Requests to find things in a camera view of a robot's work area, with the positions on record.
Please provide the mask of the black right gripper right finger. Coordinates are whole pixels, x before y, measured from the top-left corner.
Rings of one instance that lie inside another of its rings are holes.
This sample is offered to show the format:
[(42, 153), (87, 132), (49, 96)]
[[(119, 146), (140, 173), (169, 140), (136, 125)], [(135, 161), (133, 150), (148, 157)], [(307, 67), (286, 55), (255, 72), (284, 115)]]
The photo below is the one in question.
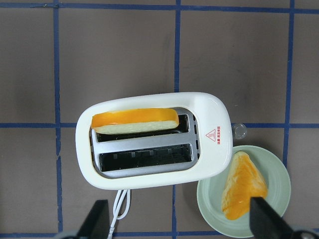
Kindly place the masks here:
[(250, 199), (249, 227), (256, 239), (291, 239), (293, 229), (262, 197)]

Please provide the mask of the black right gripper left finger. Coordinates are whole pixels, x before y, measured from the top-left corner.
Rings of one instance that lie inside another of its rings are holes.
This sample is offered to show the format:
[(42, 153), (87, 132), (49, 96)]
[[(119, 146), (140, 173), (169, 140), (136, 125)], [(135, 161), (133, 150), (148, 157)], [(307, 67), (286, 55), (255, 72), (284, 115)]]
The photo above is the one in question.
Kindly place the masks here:
[(76, 234), (78, 239), (106, 239), (110, 219), (108, 200), (97, 200)]

